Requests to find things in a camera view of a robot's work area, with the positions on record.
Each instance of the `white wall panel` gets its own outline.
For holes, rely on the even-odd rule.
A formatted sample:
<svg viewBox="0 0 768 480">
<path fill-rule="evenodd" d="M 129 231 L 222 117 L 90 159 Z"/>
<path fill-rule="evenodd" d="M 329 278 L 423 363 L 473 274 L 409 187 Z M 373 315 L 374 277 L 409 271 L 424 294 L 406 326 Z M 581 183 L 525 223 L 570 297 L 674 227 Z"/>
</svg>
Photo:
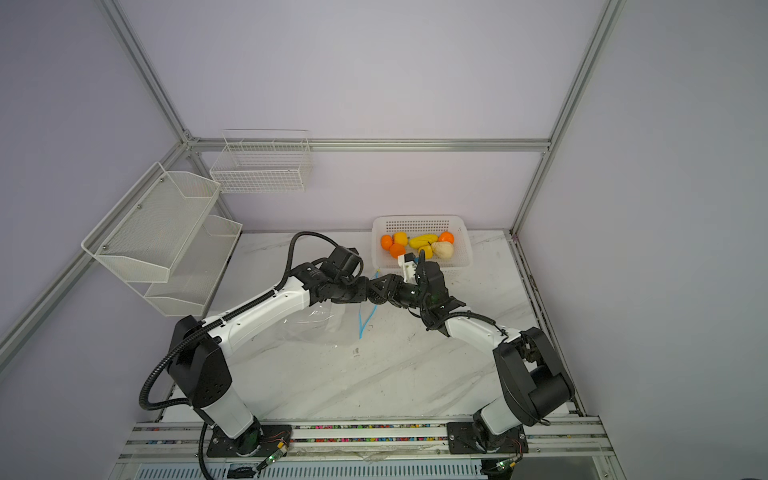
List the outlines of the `white wall panel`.
<svg viewBox="0 0 768 480">
<path fill-rule="evenodd" d="M 207 165 L 217 154 L 203 155 Z M 368 230 L 382 215 L 459 215 L 508 229 L 540 154 L 319 152 L 305 192 L 224 194 L 245 230 Z"/>
<path fill-rule="evenodd" d="M 123 0 L 193 134 L 549 137 L 603 0 Z"/>
<path fill-rule="evenodd" d="M 0 9 L 4 333 L 175 139 L 92 0 Z M 0 383 L 0 477 L 106 478 L 173 322 L 92 267 Z"/>
<path fill-rule="evenodd" d="M 629 479 L 768 478 L 766 25 L 627 2 L 522 227 Z"/>
</svg>

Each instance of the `marble table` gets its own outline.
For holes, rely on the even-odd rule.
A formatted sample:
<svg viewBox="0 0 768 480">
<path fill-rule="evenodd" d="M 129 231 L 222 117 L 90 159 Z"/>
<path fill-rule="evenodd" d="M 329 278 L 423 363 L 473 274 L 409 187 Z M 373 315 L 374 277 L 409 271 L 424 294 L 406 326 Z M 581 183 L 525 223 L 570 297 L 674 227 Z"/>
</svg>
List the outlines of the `marble table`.
<svg viewBox="0 0 768 480">
<path fill-rule="evenodd" d="M 292 233 L 245 233 L 210 307 L 220 313 L 274 285 L 285 268 Z M 372 276 L 370 232 L 327 233 L 356 247 Z M 503 326 L 527 329 L 536 319 L 500 230 L 469 234 L 474 265 L 447 282 L 450 293 Z M 332 247 L 305 237 L 294 265 L 327 256 Z M 389 304 L 379 306 L 359 338 L 359 305 L 318 323 L 289 318 L 240 349 L 230 370 L 240 397 L 259 419 L 426 419 L 466 417 L 499 395 L 490 355 L 438 332 Z M 372 306 L 362 306 L 365 321 Z M 176 391 L 174 396 L 181 396 Z M 196 422 L 190 409 L 164 422 Z"/>
</svg>

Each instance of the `white wire basket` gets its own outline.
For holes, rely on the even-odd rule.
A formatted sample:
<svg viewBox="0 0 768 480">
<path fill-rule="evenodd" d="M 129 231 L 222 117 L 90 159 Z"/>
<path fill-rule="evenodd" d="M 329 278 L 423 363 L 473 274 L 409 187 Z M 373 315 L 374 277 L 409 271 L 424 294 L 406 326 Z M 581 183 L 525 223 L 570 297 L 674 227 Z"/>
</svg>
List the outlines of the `white wire basket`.
<svg viewBox="0 0 768 480">
<path fill-rule="evenodd" d="M 225 130 L 224 149 L 210 169 L 227 194 L 304 191 L 312 152 L 304 130 Z"/>
<path fill-rule="evenodd" d="M 166 283 L 152 283 L 140 295 L 165 316 L 201 316 L 237 243 L 243 225 L 209 215 Z"/>
<path fill-rule="evenodd" d="M 397 259 L 381 247 L 382 236 L 394 235 L 398 232 L 406 232 L 409 239 L 430 233 L 435 235 L 443 232 L 452 233 L 453 257 L 443 260 L 435 255 L 430 259 L 440 265 L 445 278 L 456 278 L 462 271 L 472 266 L 472 245 L 469 243 L 469 233 L 464 220 L 455 215 L 398 215 L 379 217 L 373 221 L 371 230 L 373 267 L 380 269 L 382 275 L 402 272 Z M 411 247 L 406 247 L 406 253 L 417 254 Z"/>
<path fill-rule="evenodd" d="M 219 196 L 215 181 L 160 164 L 150 168 L 156 169 L 156 181 L 106 240 L 89 250 L 91 232 L 81 244 L 125 283 L 169 281 Z"/>
</svg>

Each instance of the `white plastic basket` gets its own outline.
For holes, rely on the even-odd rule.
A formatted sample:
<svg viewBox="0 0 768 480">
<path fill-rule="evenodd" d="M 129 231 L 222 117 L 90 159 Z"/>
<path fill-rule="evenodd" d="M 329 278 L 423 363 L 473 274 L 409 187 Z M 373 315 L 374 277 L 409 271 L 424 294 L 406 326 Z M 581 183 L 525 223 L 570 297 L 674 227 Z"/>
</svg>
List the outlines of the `white plastic basket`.
<svg viewBox="0 0 768 480">
<path fill-rule="evenodd" d="M 210 176 L 226 194 L 304 191 L 312 152 L 304 130 L 225 130 Z"/>
<path fill-rule="evenodd" d="M 373 267 L 380 269 L 382 275 L 402 272 L 397 259 L 392 258 L 381 246 L 382 236 L 397 232 L 406 232 L 409 239 L 428 233 L 435 235 L 442 232 L 453 233 L 453 257 L 442 260 L 435 255 L 430 260 L 440 265 L 445 278 L 455 278 L 463 270 L 472 266 L 472 245 L 469 243 L 467 227 L 461 218 L 454 215 L 398 215 L 379 217 L 373 221 L 371 231 Z M 406 247 L 406 253 L 408 252 L 416 253 L 411 247 Z"/>
</svg>

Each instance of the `garlic bulb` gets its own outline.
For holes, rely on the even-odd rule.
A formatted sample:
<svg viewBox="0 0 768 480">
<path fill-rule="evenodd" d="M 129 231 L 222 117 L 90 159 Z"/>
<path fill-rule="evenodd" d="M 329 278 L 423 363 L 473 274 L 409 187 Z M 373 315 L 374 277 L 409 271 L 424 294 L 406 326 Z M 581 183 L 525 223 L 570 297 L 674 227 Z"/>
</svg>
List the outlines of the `garlic bulb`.
<svg viewBox="0 0 768 480">
<path fill-rule="evenodd" d="M 453 243 L 451 242 L 434 242 L 432 244 L 432 251 L 438 258 L 447 260 L 453 257 Z"/>
</svg>

